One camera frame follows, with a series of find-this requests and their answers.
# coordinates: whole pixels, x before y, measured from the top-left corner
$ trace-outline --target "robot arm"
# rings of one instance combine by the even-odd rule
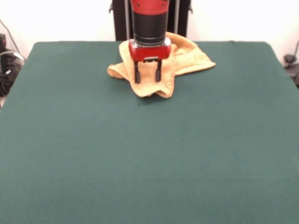
[[[135,63],[135,82],[140,83],[138,62],[158,62],[156,82],[161,81],[162,60],[171,51],[167,31],[170,0],[130,0],[133,16],[134,39],[129,41],[131,57]]]

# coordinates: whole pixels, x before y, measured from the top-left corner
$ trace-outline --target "towel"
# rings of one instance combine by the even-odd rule
[[[119,45],[123,62],[111,64],[107,69],[109,76],[128,80],[134,93],[141,98],[153,94],[170,98],[174,92],[175,76],[210,69],[216,65],[196,43],[170,32],[166,33],[166,37],[171,40],[171,53],[169,58],[162,61],[161,82],[155,81],[157,62],[139,62],[141,83],[135,83],[134,62],[128,48],[129,40]]]

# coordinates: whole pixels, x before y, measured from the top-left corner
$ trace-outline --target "cloth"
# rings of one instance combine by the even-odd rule
[[[174,92],[175,76],[209,69],[216,65],[196,43],[170,32],[167,32],[166,36],[171,39],[171,54],[168,59],[162,61],[161,82],[155,81],[156,62],[139,62],[141,83],[135,83],[135,69],[128,48],[129,41],[125,41],[119,46],[123,62],[110,65],[107,70],[108,74],[114,78],[128,80],[133,91],[139,97],[149,97],[156,93],[161,97],[170,98]]]

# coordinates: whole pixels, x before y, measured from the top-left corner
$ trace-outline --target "white wall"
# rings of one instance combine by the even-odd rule
[[[35,42],[113,41],[111,0],[2,0],[0,18],[22,54]],[[266,41],[280,61],[299,39],[299,0],[192,0],[188,38],[193,41]]]

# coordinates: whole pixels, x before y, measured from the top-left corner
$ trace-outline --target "green table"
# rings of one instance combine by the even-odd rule
[[[140,99],[116,42],[37,43],[0,113],[0,224],[298,224],[299,94],[262,42]]]

